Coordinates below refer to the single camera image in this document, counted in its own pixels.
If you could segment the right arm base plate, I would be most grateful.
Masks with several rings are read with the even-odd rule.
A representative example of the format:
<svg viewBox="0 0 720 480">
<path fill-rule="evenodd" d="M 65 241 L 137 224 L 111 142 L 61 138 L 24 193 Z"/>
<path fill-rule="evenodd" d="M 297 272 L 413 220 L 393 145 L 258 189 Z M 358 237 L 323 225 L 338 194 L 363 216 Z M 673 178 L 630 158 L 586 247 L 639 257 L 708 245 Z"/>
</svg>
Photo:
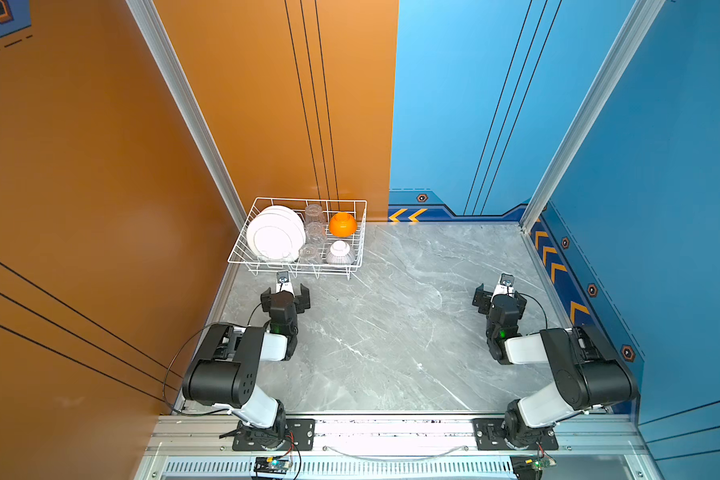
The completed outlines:
<svg viewBox="0 0 720 480">
<path fill-rule="evenodd" d="M 472 420 L 473 435 L 480 451 L 534 450 L 556 451 L 559 444 L 551 427 L 530 428 L 525 424 L 507 426 L 504 419 L 484 417 Z"/>
</svg>

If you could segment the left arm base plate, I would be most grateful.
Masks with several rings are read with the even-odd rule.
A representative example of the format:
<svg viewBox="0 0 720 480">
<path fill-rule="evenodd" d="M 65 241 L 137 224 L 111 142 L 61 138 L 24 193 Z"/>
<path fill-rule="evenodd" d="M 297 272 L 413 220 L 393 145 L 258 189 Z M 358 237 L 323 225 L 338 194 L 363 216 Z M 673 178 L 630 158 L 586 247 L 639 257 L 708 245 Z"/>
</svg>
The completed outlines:
<svg viewBox="0 0 720 480">
<path fill-rule="evenodd" d="M 272 427 L 256 428 L 238 423 L 231 432 L 234 451 L 285 451 L 295 446 L 311 451 L 315 438 L 313 419 L 276 419 Z"/>
</svg>

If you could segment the green rimmed white plate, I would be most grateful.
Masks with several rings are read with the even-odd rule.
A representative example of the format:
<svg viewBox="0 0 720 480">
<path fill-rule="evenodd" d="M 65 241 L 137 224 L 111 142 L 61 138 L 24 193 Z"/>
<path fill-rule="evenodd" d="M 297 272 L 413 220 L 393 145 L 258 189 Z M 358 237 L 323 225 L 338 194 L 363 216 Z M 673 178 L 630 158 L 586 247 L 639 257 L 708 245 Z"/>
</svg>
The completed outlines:
<svg viewBox="0 0 720 480">
<path fill-rule="evenodd" d="M 307 237 L 305 232 L 305 225 L 302 218 L 297 214 L 296 211 L 282 205 L 270 205 L 261 211 L 260 216 L 262 215 L 278 215 L 290 221 L 299 233 L 301 243 L 306 243 Z"/>
</svg>

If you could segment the white wire dish rack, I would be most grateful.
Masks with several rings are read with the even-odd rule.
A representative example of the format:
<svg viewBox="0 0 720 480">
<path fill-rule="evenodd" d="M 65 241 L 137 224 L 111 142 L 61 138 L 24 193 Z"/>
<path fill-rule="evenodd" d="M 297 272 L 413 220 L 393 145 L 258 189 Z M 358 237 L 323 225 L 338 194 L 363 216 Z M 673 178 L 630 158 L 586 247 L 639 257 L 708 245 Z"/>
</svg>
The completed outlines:
<svg viewBox="0 0 720 480">
<path fill-rule="evenodd" d="M 252 274 L 351 278 L 363 262 L 365 200 L 258 197 L 228 256 Z"/>
</svg>

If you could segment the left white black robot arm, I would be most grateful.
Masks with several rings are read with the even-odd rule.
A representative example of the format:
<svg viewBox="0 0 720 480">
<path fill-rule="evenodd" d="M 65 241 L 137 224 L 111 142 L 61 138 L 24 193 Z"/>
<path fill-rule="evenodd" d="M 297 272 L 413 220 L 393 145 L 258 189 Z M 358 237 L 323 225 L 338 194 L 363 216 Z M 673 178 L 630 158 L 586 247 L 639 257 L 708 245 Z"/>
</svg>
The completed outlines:
<svg viewBox="0 0 720 480">
<path fill-rule="evenodd" d="M 311 307 L 309 289 L 293 291 L 286 283 L 261 294 L 263 326 L 216 323 L 208 328 L 182 381 L 185 399 L 210 406 L 238 419 L 231 438 L 241 451 L 274 451 L 295 446 L 282 401 L 257 385 L 263 362 L 290 360 L 298 345 L 298 316 Z"/>
</svg>

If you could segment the watermelon pattern white plate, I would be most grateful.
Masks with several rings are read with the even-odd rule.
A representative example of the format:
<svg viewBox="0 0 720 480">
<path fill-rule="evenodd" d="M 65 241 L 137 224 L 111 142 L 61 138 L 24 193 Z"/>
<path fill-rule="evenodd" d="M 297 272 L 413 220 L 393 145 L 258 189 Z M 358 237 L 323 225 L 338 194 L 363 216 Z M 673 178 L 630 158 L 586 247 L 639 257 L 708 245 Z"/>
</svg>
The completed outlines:
<svg viewBox="0 0 720 480">
<path fill-rule="evenodd" d="M 246 242 L 265 261 L 288 263 L 298 258 L 304 245 L 294 225 L 278 215 L 257 215 L 248 225 Z"/>
</svg>

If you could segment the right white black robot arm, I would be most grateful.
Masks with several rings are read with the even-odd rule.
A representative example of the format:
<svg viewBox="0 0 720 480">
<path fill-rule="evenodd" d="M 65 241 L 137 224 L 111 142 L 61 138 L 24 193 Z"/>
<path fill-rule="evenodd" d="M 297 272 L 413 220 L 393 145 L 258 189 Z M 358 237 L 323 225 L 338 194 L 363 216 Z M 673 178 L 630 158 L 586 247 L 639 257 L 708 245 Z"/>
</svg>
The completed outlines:
<svg viewBox="0 0 720 480">
<path fill-rule="evenodd" d="M 594 325 L 545 328 L 522 335 L 518 323 L 528 298 L 502 279 L 493 291 L 475 289 L 472 304 L 486 317 L 486 343 L 501 365 L 543 364 L 552 382 L 510 402 L 502 419 L 475 420 L 480 449 L 524 450 L 554 444 L 554 427 L 584 412 L 630 402 L 638 382 Z"/>
</svg>

